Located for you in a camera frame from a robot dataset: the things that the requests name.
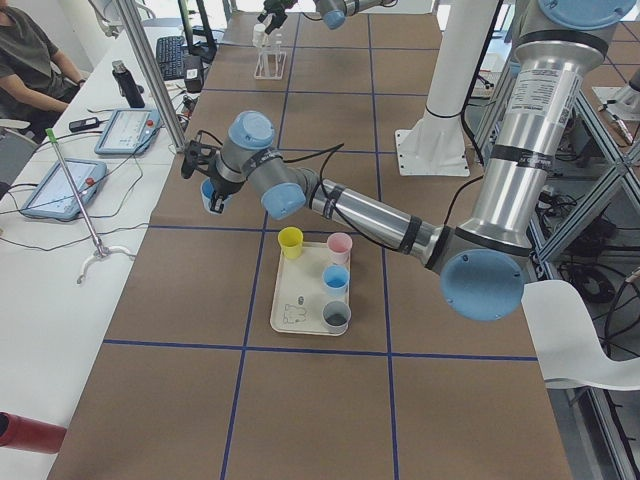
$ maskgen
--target person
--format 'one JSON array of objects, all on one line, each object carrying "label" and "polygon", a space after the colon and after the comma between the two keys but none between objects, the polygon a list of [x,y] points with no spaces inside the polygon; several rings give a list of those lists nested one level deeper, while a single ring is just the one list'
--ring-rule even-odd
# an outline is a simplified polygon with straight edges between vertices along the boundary
[{"label": "person", "polygon": [[28,130],[40,142],[44,130],[53,126],[83,84],[73,61],[31,17],[8,6],[8,0],[0,0],[0,105],[4,114],[30,122]]}]

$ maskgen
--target gray cup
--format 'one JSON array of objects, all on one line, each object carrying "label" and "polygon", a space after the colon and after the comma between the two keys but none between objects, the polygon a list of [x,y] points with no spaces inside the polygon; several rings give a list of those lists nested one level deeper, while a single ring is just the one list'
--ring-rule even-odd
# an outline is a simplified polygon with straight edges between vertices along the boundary
[{"label": "gray cup", "polygon": [[322,319],[329,333],[342,334],[347,331],[349,326],[351,309],[349,305],[339,300],[329,302],[322,310]]}]

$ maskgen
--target phone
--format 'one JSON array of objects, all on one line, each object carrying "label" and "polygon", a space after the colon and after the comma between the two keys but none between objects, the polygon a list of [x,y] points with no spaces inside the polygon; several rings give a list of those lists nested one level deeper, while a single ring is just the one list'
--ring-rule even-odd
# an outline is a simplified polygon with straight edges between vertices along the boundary
[{"label": "phone", "polygon": [[81,132],[83,130],[91,130],[92,128],[96,128],[100,125],[100,120],[98,117],[91,118],[83,118],[82,120],[75,120],[73,122],[69,122],[69,130],[72,132]]}]

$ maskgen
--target red object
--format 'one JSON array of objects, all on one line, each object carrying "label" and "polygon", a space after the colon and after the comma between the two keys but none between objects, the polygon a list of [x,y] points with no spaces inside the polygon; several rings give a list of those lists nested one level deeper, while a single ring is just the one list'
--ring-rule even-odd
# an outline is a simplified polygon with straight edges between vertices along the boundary
[{"label": "red object", "polygon": [[0,413],[0,447],[58,453],[67,429],[30,418]]}]

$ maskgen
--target water bottle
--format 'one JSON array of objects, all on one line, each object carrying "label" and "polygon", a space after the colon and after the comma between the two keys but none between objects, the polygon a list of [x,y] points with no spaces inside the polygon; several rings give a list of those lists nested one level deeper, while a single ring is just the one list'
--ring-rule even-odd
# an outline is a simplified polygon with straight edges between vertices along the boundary
[{"label": "water bottle", "polygon": [[120,86],[120,92],[124,95],[129,102],[131,108],[143,108],[144,100],[138,90],[135,80],[131,72],[124,66],[122,60],[116,60],[113,65],[113,78],[116,79]]}]

